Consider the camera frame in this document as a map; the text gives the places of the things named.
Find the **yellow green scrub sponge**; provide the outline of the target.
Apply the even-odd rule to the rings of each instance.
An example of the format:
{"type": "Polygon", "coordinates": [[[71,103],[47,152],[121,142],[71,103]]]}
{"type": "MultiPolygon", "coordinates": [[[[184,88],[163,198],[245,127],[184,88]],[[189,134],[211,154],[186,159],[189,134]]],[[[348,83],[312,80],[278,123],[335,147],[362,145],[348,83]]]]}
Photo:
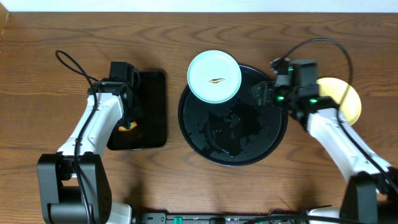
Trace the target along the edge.
{"type": "Polygon", "coordinates": [[[131,131],[137,126],[137,123],[135,121],[131,123],[124,123],[118,126],[118,131],[126,132],[126,131],[131,131]]]}

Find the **yellow plate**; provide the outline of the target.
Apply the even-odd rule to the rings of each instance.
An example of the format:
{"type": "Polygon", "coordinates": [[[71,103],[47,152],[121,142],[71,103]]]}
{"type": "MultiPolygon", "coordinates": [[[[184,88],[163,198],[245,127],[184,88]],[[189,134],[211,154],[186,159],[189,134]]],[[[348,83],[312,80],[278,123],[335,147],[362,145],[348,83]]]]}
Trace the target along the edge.
{"type": "MultiPolygon", "coordinates": [[[[330,96],[340,103],[348,84],[338,78],[326,77],[317,80],[320,86],[320,96],[330,96]]],[[[356,90],[350,85],[348,93],[341,106],[341,111],[347,122],[352,126],[360,117],[362,104],[356,90]]]]}

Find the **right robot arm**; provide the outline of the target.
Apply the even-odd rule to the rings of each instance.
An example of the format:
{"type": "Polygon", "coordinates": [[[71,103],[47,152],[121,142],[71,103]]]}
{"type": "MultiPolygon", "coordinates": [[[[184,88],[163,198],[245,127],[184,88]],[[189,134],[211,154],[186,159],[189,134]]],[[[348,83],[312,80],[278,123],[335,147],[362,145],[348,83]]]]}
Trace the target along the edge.
{"type": "Polygon", "coordinates": [[[351,127],[330,96],[320,96],[315,60],[271,62],[274,81],[253,88],[260,105],[287,110],[330,155],[347,181],[340,207],[281,215],[292,223],[397,223],[397,169],[376,154],[351,127]]]}

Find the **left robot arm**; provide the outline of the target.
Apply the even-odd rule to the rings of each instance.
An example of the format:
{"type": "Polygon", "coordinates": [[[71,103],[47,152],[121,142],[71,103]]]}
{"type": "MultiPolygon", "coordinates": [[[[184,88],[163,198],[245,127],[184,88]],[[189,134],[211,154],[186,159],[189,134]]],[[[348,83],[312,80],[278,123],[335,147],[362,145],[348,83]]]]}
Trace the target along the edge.
{"type": "Polygon", "coordinates": [[[136,68],[112,62],[109,77],[94,82],[87,106],[68,140],[37,162],[45,223],[131,223],[132,207],[115,202],[102,158],[118,126],[132,128],[136,68]]]}

